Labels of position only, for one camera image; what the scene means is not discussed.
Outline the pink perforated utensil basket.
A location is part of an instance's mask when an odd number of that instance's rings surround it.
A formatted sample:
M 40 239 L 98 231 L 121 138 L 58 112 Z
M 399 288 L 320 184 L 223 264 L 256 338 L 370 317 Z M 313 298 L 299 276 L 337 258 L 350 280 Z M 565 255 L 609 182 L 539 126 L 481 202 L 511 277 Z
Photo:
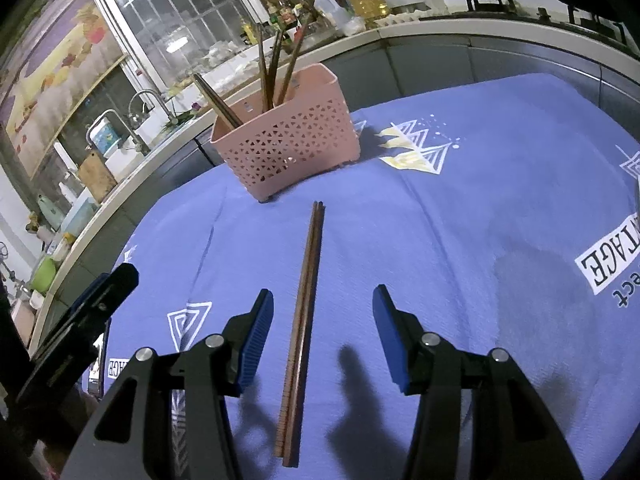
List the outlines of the pink perforated utensil basket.
M 232 129 L 217 119 L 210 142 L 260 202 L 360 157 L 358 134 L 337 76 L 320 63 L 295 72 L 284 102 L 268 112 L 262 110 L 258 91 L 231 109 L 242 125 Z

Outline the fruit print window blind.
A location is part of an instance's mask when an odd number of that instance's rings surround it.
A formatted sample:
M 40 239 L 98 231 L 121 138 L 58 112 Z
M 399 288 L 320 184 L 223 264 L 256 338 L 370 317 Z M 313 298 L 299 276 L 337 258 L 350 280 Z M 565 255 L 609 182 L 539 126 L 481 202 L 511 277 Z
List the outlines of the fruit print window blind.
M 1 127 L 33 177 L 80 102 L 124 54 L 94 0 L 40 0 L 1 65 Z

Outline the green bowl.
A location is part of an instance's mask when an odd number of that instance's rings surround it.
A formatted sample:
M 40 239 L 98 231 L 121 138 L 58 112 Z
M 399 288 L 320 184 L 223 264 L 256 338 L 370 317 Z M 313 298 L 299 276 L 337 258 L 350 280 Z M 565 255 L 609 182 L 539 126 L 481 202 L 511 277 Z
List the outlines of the green bowl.
M 43 256 L 32 271 L 29 286 L 45 295 L 49 290 L 56 274 L 56 264 L 49 256 Z

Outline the chrome kitchen faucet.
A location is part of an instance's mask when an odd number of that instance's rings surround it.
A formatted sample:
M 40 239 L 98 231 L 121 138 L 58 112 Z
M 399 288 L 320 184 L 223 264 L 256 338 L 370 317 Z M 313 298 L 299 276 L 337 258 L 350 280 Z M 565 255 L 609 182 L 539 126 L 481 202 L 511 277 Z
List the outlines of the chrome kitchen faucet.
M 114 108 L 108 108 L 96 118 L 86 132 L 87 150 L 97 151 L 104 158 L 109 158 L 117 150 L 121 150 L 127 140 L 132 142 L 132 149 L 143 155 L 151 149 L 128 122 Z

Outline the barred window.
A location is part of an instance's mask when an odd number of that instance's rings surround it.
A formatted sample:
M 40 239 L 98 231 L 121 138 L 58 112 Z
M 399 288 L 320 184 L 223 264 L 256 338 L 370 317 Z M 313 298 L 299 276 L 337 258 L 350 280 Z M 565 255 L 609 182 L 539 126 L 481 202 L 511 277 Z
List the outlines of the barred window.
M 130 54 L 157 87 L 209 72 L 248 48 L 260 0 L 98 0 Z

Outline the egg tray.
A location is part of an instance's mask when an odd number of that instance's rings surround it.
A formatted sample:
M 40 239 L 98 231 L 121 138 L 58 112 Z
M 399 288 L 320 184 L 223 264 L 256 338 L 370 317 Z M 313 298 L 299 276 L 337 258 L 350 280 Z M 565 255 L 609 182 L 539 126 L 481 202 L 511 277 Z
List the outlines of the egg tray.
M 375 20 L 378 28 L 388 27 L 392 25 L 407 24 L 412 22 L 418 22 L 421 18 L 429 18 L 431 13 L 428 11 L 415 10 L 413 12 L 404 12 L 399 14 L 390 14 L 385 18 L 379 18 Z

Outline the blue patterned tablecloth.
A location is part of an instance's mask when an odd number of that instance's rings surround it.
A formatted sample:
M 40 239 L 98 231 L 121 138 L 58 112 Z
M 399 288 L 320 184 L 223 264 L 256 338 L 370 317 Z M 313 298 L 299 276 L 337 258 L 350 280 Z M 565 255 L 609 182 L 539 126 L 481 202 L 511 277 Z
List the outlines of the blue patterned tablecloth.
M 246 311 L 274 318 L 228 403 L 247 479 L 396 479 L 418 401 L 372 315 L 398 308 L 457 348 L 508 350 L 588 479 L 639 422 L 639 143 L 561 79 L 529 74 L 358 110 L 356 164 L 258 203 L 227 166 L 162 197 L 122 252 L 140 274 L 104 375 L 141 347 L 186 350 Z M 274 456 L 312 205 L 326 206 L 299 463 Z

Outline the wooden cutting board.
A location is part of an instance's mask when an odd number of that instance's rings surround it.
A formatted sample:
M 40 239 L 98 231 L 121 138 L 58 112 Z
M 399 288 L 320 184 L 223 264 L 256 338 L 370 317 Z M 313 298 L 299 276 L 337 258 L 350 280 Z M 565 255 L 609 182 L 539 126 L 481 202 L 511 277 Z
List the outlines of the wooden cutting board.
M 93 199 L 102 203 L 117 186 L 117 181 L 105 165 L 99 152 L 92 150 L 78 167 L 78 178 L 88 188 Z

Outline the dark reddish chopstick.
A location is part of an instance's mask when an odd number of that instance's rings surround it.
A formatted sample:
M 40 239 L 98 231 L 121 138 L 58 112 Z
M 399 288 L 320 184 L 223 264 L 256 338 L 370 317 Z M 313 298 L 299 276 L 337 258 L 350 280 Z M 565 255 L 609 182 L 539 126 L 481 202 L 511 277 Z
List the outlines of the dark reddish chopstick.
M 273 450 L 274 456 L 280 458 L 282 466 L 286 468 L 296 468 L 299 463 L 325 211 L 326 206 L 322 202 L 314 202 L 312 205 L 302 273 L 298 284 L 290 348 L 288 349 L 288 362 L 286 362 L 280 418 Z

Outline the white plastic jug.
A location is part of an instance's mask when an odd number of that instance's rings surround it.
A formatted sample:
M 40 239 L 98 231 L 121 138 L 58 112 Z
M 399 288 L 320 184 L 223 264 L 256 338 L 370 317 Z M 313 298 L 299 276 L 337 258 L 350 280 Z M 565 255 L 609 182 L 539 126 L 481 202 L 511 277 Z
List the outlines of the white plastic jug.
M 344 30 L 352 19 L 336 0 L 314 0 L 314 8 L 338 30 Z

